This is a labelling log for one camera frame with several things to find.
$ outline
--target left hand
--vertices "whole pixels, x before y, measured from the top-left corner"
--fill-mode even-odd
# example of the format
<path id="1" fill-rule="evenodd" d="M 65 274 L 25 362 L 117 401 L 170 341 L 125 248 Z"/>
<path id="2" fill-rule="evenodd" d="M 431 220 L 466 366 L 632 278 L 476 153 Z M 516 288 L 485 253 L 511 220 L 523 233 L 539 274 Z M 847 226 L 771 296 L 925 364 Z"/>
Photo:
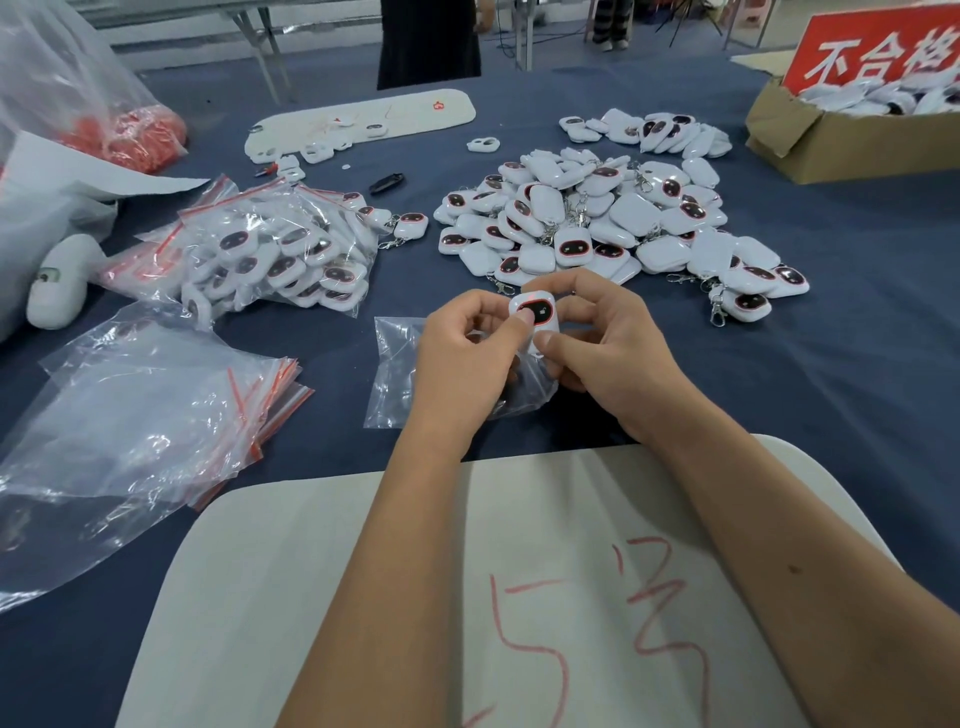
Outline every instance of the left hand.
<path id="1" fill-rule="evenodd" d="M 530 338 L 533 313 L 513 316 L 510 299 L 490 291 L 461 294 L 426 320 L 417 353 L 407 427 L 429 430 L 462 458 L 503 392 L 517 350 Z M 474 343 L 473 330 L 488 338 Z"/>

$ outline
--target table leg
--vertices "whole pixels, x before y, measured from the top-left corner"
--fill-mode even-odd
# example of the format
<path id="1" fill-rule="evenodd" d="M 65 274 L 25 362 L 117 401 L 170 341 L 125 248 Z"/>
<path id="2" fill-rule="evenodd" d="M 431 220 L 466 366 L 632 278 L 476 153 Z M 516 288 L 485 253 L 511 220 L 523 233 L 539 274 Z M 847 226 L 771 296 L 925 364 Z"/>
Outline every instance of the table leg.
<path id="1" fill-rule="evenodd" d="M 235 15 L 231 15 L 230 19 L 236 23 L 237 28 L 240 29 L 240 32 L 250 44 L 253 54 L 256 56 L 256 62 L 260 64 L 260 71 L 263 72 L 263 79 L 267 82 L 267 88 L 270 89 L 270 95 L 274 97 L 274 103 L 279 106 L 280 97 L 276 95 L 274 80 L 270 77 L 270 69 L 267 68 L 267 62 L 263 58 L 263 51 L 260 50 L 260 38 L 257 36 L 256 29 L 250 22 L 250 16 L 247 15 L 247 11 L 241 11 Z"/>
<path id="2" fill-rule="evenodd" d="M 296 101 L 297 97 L 294 93 L 293 85 L 290 83 L 290 77 L 287 75 L 287 64 L 283 62 L 280 47 L 276 44 L 274 24 L 270 20 L 270 8 L 257 8 L 256 11 L 260 13 L 260 22 L 263 23 L 263 28 L 267 32 L 267 40 L 270 42 L 270 48 L 273 50 L 276 63 L 280 67 L 280 76 L 283 78 L 283 84 L 287 87 L 287 97 L 290 101 Z"/>

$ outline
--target striped pants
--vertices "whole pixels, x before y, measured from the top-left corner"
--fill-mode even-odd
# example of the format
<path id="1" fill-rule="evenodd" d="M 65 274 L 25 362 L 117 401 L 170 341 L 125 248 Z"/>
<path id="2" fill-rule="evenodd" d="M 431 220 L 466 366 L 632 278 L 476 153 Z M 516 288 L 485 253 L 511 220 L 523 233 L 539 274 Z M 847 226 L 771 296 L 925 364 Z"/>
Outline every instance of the striped pants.
<path id="1" fill-rule="evenodd" d="M 625 39 L 633 8 L 634 0 L 597 0 L 596 15 L 593 17 L 593 42 Z"/>

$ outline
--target black object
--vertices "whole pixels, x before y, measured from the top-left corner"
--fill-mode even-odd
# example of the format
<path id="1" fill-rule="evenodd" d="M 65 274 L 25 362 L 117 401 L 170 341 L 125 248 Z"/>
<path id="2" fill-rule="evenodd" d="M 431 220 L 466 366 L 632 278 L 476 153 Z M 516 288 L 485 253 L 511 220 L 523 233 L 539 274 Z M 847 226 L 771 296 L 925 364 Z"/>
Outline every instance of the black object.
<path id="1" fill-rule="evenodd" d="M 403 177 L 402 172 L 394 172 L 392 175 L 387 175 L 382 180 L 377 180 L 370 185 L 370 193 L 372 195 L 379 195 L 383 192 L 386 192 L 388 189 L 393 189 L 398 184 L 403 182 L 406 179 Z"/>

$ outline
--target hand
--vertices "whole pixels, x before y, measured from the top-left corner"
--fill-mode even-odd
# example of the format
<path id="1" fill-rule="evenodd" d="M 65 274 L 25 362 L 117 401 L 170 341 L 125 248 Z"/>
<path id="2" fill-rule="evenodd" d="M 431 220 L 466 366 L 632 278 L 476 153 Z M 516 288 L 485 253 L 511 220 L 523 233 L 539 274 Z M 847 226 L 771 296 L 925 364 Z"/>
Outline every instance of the hand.
<path id="1" fill-rule="evenodd" d="M 558 298 L 575 292 L 557 300 L 560 321 L 593 328 L 539 331 L 534 344 L 552 377 L 568 389 L 589 392 L 635 440 L 650 442 L 678 400 L 699 394 L 636 293 L 583 268 L 542 276 L 523 290 Z"/>
<path id="2" fill-rule="evenodd" d="M 488 33 L 496 19 L 496 0 L 477 0 L 477 10 L 480 12 L 480 19 L 473 31 L 477 34 Z"/>
<path id="3" fill-rule="evenodd" d="M 511 316 L 509 305 L 505 296 L 468 291 L 434 311 L 420 337 L 407 427 L 429 430 L 459 457 L 490 416 L 517 350 L 533 331 L 533 313 L 521 310 Z M 475 329 L 490 336 L 469 339 Z"/>

